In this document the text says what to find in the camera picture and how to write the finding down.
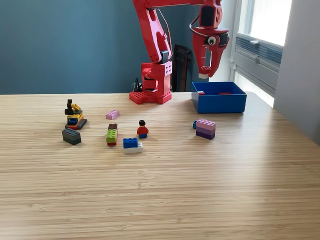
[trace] white wall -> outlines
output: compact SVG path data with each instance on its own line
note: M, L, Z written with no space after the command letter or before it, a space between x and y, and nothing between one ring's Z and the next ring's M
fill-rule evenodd
M232 45L232 39L233 39L233 33L234 33L236 5L237 5L237 0L222 0L222 3L221 3L223 18L219 27L224 29L229 29L230 41L222 54L221 62L218 70L213 75L213 77L210 78L211 82L213 81L226 82L230 80L230 71L231 71L230 57L231 57L231 45Z
M320 0L292 0L274 108L320 145Z

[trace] yellow lego piece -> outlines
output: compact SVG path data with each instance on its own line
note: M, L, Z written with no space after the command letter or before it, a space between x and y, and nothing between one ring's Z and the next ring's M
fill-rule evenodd
M81 108L80 108L77 104L75 104L75 103L71 103L71 107L72 107L74 110L78 110L78 111L81 110Z

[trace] purple lego brick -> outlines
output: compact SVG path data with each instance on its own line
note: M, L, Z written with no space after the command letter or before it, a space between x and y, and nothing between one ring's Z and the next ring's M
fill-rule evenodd
M216 129L216 123L213 121L208 121L206 119L199 119L198 121L196 121L196 126L203 128L203 129L207 129L207 130L214 130Z
M214 133L213 135L208 135L208 134L205 134L203 132L199 132L199 131L196 131L195 132L195 135L199 136L199 137L202 137L202 138L205 138L205 139L209 139L209 140L212 140L215 138L216 134Z
M205 129L205 128L199 127L199 126L197 126L195 130L197 132L200 132L200 133L203 133L203 134L207 134L207 135L213 135L213 134L216 133L216 129L208 130L208 129Z
M105 119L113 120L118 117L120 112L118 110L112 110L105 115Z

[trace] red robotic arm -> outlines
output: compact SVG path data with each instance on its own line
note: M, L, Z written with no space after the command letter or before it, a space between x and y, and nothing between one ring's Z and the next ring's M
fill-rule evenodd
M153 63L168 61L172 57L172 46L169 29L167 36L159 22L156 8L177 5L202 5L197 18L190 24L193 32L193 50L202 78L212 77L219 67L222 53L227 47L228 29L218 29L223 12L221 0L133 0L143 39ZM199 19L199 27L192 24ZM205 66L206 50L211 51L211 66Z
M219 67L221 56L226 49L228 29L219 29L223 12L221 0L133 0L137 12L142 36L152 63L141 65L142 87L140 94L130 93L130 99L137 104L143 102L165 103L171 99L170 74L172 73L172 44L168 24L164 32L156 10L163 17L159 7L177 5L201 5L199 15L189 25L193 32L192 45L195 53L199 77L212 77ZM199 27L192 25L199 19ZM207 48L211 52L211 64L206 66Z

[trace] window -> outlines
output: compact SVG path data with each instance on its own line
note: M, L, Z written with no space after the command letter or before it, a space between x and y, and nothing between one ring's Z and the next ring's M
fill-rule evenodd
M285 45L292 0L242 0L239 33Z
M263 91L260 87L253 84L246 77L236 72L234 76L234 82L245 92L253 92L263 101L265 101L270 107L274 107L275 98L267 92Z
M276 92L292 0L237 0L230 79L245 76L270 96Z

